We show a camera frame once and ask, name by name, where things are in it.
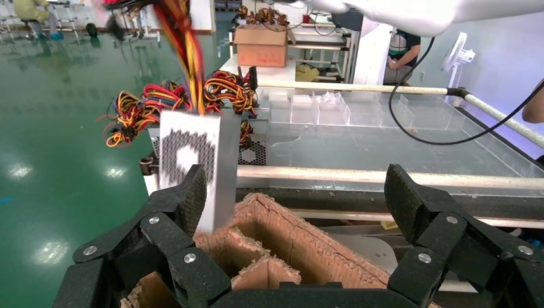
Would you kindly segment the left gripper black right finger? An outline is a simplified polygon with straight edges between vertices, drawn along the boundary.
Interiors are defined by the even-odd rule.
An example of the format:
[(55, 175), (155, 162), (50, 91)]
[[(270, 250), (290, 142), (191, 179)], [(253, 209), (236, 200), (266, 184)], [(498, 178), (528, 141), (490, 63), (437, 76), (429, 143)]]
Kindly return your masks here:
[(391, 164), (386, 205), (411, 249), (387, 287), (417, 307), (432, 302), (448, 272), (492, 298), (493, 307), (543, 306), (543, 251), (475, 219), (446, 191), (417, 184)]

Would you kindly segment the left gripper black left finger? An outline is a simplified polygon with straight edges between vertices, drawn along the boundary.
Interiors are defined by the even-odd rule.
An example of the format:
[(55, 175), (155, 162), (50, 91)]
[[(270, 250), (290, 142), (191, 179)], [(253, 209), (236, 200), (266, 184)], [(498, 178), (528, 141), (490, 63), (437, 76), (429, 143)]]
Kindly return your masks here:
[(206, 179), (203, 166), (192, 166), (181, 184), (153, 192), (134, 217), (81, 245), (53, 305), (119, 307), (151, 273), (182, 307), (211, 307), (229, 293), (230, 278), (193, 239)]

